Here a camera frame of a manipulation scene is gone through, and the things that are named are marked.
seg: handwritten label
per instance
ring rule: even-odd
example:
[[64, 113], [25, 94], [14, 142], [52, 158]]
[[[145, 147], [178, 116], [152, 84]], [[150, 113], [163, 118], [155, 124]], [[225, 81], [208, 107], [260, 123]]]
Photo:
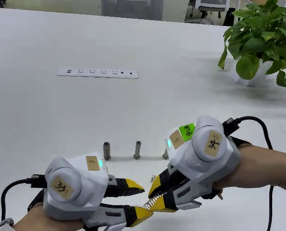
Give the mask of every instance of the handwritten label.
[[51, 188], [65, 200], [68, 200], [74, 192], [73, 188], [58, 176], [51, 183]]
[[208, 136], [208, 141], [205, 147], [205, 154], [212, 157], [218, 155], [220, 144], [222, 141], [222, 135], [216, 131], [210, 131]]
[[170, 140], [173, 143], [173, 146], [175, 149], [179, 148], [182, 144], [184, 144], [185, 142], [183, 141], [180, 132], [178, 130], [176, 130], [171, 136], [170, 136]]
[[182, 135], [183, 141], [189, 141], [194, 133], [195, 125], [194, 124], [187, 124], [184, 126], [179, 127], [179, 131]]
[[96, 156], [86, 156], [87, 168], [89, 171], [99, 171], [98, 159]]

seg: power strip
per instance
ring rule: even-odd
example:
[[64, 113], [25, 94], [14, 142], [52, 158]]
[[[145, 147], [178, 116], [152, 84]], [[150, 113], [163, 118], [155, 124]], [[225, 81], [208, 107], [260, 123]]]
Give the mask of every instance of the power strip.
[[58, 76], [77, 76], [77, 77], [105, 77], [105, 78], [138, 78], [138, 73], [131, 70], [112, 70], [112, 69], [77, 69], [60, 68]]

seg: black cable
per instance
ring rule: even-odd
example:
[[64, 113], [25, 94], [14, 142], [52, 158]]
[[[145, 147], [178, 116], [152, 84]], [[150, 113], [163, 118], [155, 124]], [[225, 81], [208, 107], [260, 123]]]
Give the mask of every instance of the black cable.
[[[265, 123], [261, 119], [259, 119], [257, 117], [254, 117], [254, 116], [244, 116], [244, 117], [241, 117], [241, 118], [237, 118], [237, 119], [234, 120], [233, 123], [235, 123], [235, 125], [237, 125], [237, 124], [241, 123], [244, 120], [254, 120], [254, 121], [258, 122], [261, 125], [262, 130], [263, 130], [263, 135], [264, 135], [264, 138], [265, 138], [265, 140], [267, 142], [268, 148], [273, 150], [273, 147], [272, 147], [272, 144], [271, 144], [271, 141], [270, 141], [270, 138], [269, 138], [269, 134], [268, 134], [268, 129], [267, 129], [267, 126], [265, 125]], [[274, 189], [274, 186], [270, 186], [270, 190], [269, 190], [269, 222], [268, 222], [267, 231], [271, 230], [271, 225], [272, 225], [273, 189]]]
[[27, 178], [27, 179], [23, 179], [23, 180], [17, 180], [13, 183], [11, 183], [10, 185], [8, 185], [3, 193], [2, 193], [2, 196], [0, 198], [0, 203], [1, 203], [1, 207], [2, 207], [2, 217], [1, 217], [1, 220], [5, 220], [5, 217], [6, 217], [6, 202], [5, 202], [5, 198], [6, 198], [6, 193], [8, 192], [9, 189], [11, 189], [13, 186], [16, 186], [18, 184], [29, 184], [31, 183], [31, 178]]

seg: spring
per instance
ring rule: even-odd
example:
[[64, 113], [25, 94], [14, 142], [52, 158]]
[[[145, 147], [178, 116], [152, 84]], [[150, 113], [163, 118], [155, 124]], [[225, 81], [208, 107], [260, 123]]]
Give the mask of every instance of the spring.
[[151, 176], [151, 181], [150, 181], [150, 182], [152, 183], [156, 177], [157, 177], [157, 175], [152, 175], [152, 176]]
[[109, 142], [105, 142], [103, 144], [103, 155], [105, 160], [109, 160], [111, 158], [111, 145]]
[[162, 193], [158, 193], [157, 195], [155, 195], [154, 197], [150, 198], [145, 204], [144, 204], [144, 208], [150, 210], [151, 207], [154, 205], [154, 203], [156, 203], [156, 201], [162, 197], [164, 194]]

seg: forearm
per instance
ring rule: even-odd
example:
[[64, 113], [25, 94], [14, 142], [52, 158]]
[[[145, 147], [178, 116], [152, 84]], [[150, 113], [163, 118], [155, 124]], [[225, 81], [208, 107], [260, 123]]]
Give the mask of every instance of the forearm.
[[42, 204], [37, 204], [13, 228], [16, 231], [76, 231], [82, 227], [82, 220], [57, 221], [47, 217]]
[[239, 150], [240, 164], [232, 174], [216, 182], [215, 188], [274, 185], [286, 190], [286, 153], [253, 145], [245, 145]]

